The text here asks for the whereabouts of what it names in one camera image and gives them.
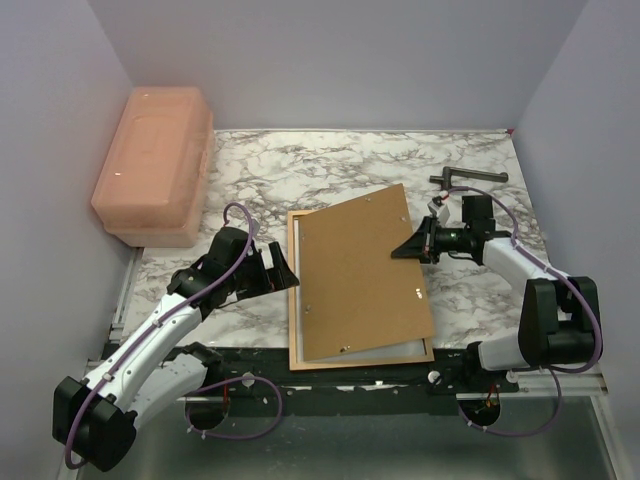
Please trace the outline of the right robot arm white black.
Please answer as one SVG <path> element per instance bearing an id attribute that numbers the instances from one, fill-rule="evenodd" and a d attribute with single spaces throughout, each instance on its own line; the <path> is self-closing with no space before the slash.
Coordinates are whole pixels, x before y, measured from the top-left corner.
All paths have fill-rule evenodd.
<path id="1" fill-rule="evenodd" d="M 473 356 L 460 379 L 480 392 L 496 371 L 545 368 L 564 373 L 591 369 L 603 351 L 598 291 L 585 276 L 571 276 L 543 262 L 518 239 L 518 230 L 500 230 L 494 209 L 502 203 L 474 188 L 459 188 L 462 226 L 444 225 L 448 192 L 436 195 L 418 229 L 391 256 L 436 264 L 442 255 L 470 260 L 501 276 L 523 299 L 518 330 L 469 346 Z"/>

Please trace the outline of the brown wooden picture frame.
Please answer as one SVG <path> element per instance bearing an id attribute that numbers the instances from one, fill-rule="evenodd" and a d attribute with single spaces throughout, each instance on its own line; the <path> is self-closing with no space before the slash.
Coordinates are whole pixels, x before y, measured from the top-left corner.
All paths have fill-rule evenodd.
<path id="1" fill-rule="evenodd" d="M 432 341 L 415 340 L 404 344 L 379 347 L 352 355 L 338 356 L 330 361 L 305 361 L 301 326 L 300 288 L 288 291 L 288 358 L 291 371 L 335 370 L 360 367 L 380 367 L 403 364 L 429 363 L 435 360 Z"/>

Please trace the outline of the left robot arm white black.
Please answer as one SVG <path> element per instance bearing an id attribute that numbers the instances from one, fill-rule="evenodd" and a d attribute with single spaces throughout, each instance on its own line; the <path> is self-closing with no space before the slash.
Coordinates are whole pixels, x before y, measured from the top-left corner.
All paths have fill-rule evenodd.
<path id="1" fill-rule="evenodd" d="M 272 242 L 266 267 L 251 231 L 225 226 L 209 251 L 176 271 L 149 317 L 82 379 L 65 377 L 53 393 L 52 436 L 64 446 L 64 462 L 114 468 L 128 453 L 144 422 L 185 393 L 214 393 L 220 368 L 185 352 L 168 372 L 160 363 L 187 334 L 229 297 L 251 299 L 295 288 L 298 278 L 281 247 Z"/>

